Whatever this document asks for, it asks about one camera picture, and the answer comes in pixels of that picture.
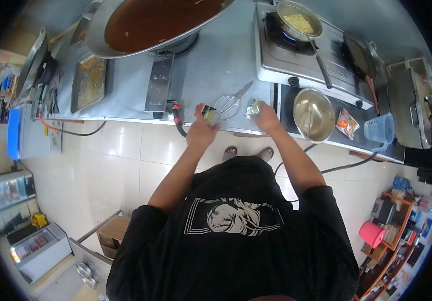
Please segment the metal bowl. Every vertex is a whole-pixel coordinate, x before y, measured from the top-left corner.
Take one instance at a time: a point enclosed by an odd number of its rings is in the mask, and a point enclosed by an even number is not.
[[[82,278],[82,281],[91,289],[96,289],[97,281],[94,278]]]
[[[76,263],[75,269],[81,275],[82,278],[91,278],[92,277],[91,268],[84,262]]]
[[[306,34],[302,31],[297,30],[297,28],[291,26],[288,22],[286,22],[283,16],[295,14],[302,15],[309,22],[309,25],[311,25],[311,28],[315,32],[308,35],[310,39],[318,39],[323,35],[323,26],[321,25],[321,21],[319,21],[318,16],[315,15],[315,13],[313,13],[312,11],[310,11],[306,6],[288,0],[283,0],[277,5],[276,11],[279,16],[282,29],[292,38],[304,42],[309,42]]]
[[[305,88],[296,95],[293,117],[301,135],[313,143],[326,141],[335,128],[333,105],[316,88]]]

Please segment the white tiled floor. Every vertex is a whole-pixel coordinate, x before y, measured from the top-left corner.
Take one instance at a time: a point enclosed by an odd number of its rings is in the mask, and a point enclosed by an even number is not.
[[[101,121],[66,122],[64,128],[91,132],[100,124]],[[296,141],[302,148],[311,144],[305,140]],[[220,131],[196,172],[220,163],[225,148],[231,145],[237,147],[240,156],[254,155],[271,146],[274,157],[270,165],[275,169],[281,162],[271,138],[235,137],[231,132]],[[60,155],[24,160],[24,163],[35,176],[41,209],[51,221],[77,239],[117,210],[129,214],[147,204],[185,147],[186,141],[175,126],[108,121],[100,132],[89,137],[64,134]],[[321,170],[360,161],[348,155],[346,149],[327,144],[316,146],[308,155]],[[414,179],[416,169],[368,162],[324,175],[327,184],[333,187],[358,263],[364,259],[359,251],[363,245],[359,228],[369,219],[375,198],[391,186],[397,174]],[[276,181],[287,200],[297,199],[284,166],[278,171]],[[293,207],[297,209],[298,202],[293,203]],[[96,238],[88,244],[100,252]]]

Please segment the scissors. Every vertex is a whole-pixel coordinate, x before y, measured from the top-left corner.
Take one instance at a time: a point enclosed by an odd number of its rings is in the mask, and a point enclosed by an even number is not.
[[[216,107],[216,105],[219,102],[219,100],[227,97],[227,102],[224,104],[223,108],[219,112],[216,112],[217,114],[221,114],[221,120],[227,121],[227,120],[231,120],[234,117],[236,117],[237,113],[239,113],[240,104],[241,104],[241,97],[244,95],[244,93],[246,93],[249,90],[249,88],[251,87],[251,85],[252,85],[253,82],[254,81],[250,81],[249,83],[247,83],[246,86],[244,86],[236,94],[223,95],[223,96],[219,97],[218,100],[216,100],[216,103],[214,104],[214,107]],[[235,100],[235,101],[228,108],[226,108],[233,100]],[[223,115],[225,113],[227,113],[229,110],[231,110],[231,108],[233,106],[237,107],[236,113],[234,113],[233,115],[231,115],[228,118],[224,118]]]

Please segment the foot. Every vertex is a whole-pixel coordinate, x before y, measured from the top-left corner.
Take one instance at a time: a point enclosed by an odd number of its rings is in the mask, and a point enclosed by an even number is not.
[[[230,146],[226,148],[223,154],[223,163],[229,159],[236,157],[236,154],[237,154],[237,148],[235,146]]]
[[[267,147],[261,150],[261,152],[257,156],[263,159],[267,163],[274,156],[274,151],[272,148]]]

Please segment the brown sauce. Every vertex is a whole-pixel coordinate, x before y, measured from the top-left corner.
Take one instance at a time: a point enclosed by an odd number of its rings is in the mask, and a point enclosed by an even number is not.
[[[172,39],[217,15],[224,0],[125,0],[104,37],[113,50],[134,53]]]

